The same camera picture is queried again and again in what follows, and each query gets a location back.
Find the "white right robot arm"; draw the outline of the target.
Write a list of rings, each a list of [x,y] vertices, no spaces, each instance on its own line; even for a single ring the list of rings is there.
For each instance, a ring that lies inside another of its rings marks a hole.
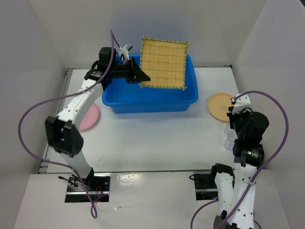
[[[234,167],[216,163],[211,168],[209,183],[216,187],[220,203],[213,228],[253,229],[256,182],[254,173],[264,162],[262,135],[269,126],[267,117],[244,108],[228,112],[230,128],[236,134],[233,145]]]

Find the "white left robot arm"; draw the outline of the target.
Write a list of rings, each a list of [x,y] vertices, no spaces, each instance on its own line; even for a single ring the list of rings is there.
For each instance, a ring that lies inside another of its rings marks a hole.
[[[123,64],[116,61],[116,50],[102,47],[99,58],[86,73],[77,95],[55,117],[48,116],[45,128],[49,146],[61,154],[83,190],[91,190],[101,182],[87,163],[82,147],[83,137],[79,132],[81,122],[93,103],[103,94],[113,79],[123,78],[127,83],[150,81],[133,57]]]

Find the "pink plastic plate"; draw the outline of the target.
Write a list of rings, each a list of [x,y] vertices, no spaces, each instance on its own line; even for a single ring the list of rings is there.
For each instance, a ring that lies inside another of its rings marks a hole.
[[[80,131],[86,131],[91,127],[93,127],[98,121],[99,116],[100,116],[99,107],[96,103],[93,103],[81,121]]]

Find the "woven bamboo mat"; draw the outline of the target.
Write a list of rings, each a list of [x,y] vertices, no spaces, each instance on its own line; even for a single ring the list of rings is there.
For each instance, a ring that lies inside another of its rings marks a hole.
[[[140,87],[161,89],[186,89],[185,71],[188,41],[170,41],[141,37],[140,68],[150,81]]]

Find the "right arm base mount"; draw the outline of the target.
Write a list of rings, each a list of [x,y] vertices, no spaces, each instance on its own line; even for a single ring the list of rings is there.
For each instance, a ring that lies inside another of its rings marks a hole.
[[[209,170],[194,171],[189,179],[194,183],[197,201],[218,199],[217,187]]]

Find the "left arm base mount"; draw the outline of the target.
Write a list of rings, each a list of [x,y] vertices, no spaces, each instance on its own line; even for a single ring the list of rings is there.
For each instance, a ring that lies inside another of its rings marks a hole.
[[[89,195],[93,201],[108,202],[111,174],[98,173],[95,176],[98,178],[97,184],[94,184],[91,187],[87,186],[86,189],[88,190]],[[90,202],[80,181],[78,181],[74,175],[71,174],[69,178],[58,176],[58,179],[67,181],[65,197],[66,203]]]

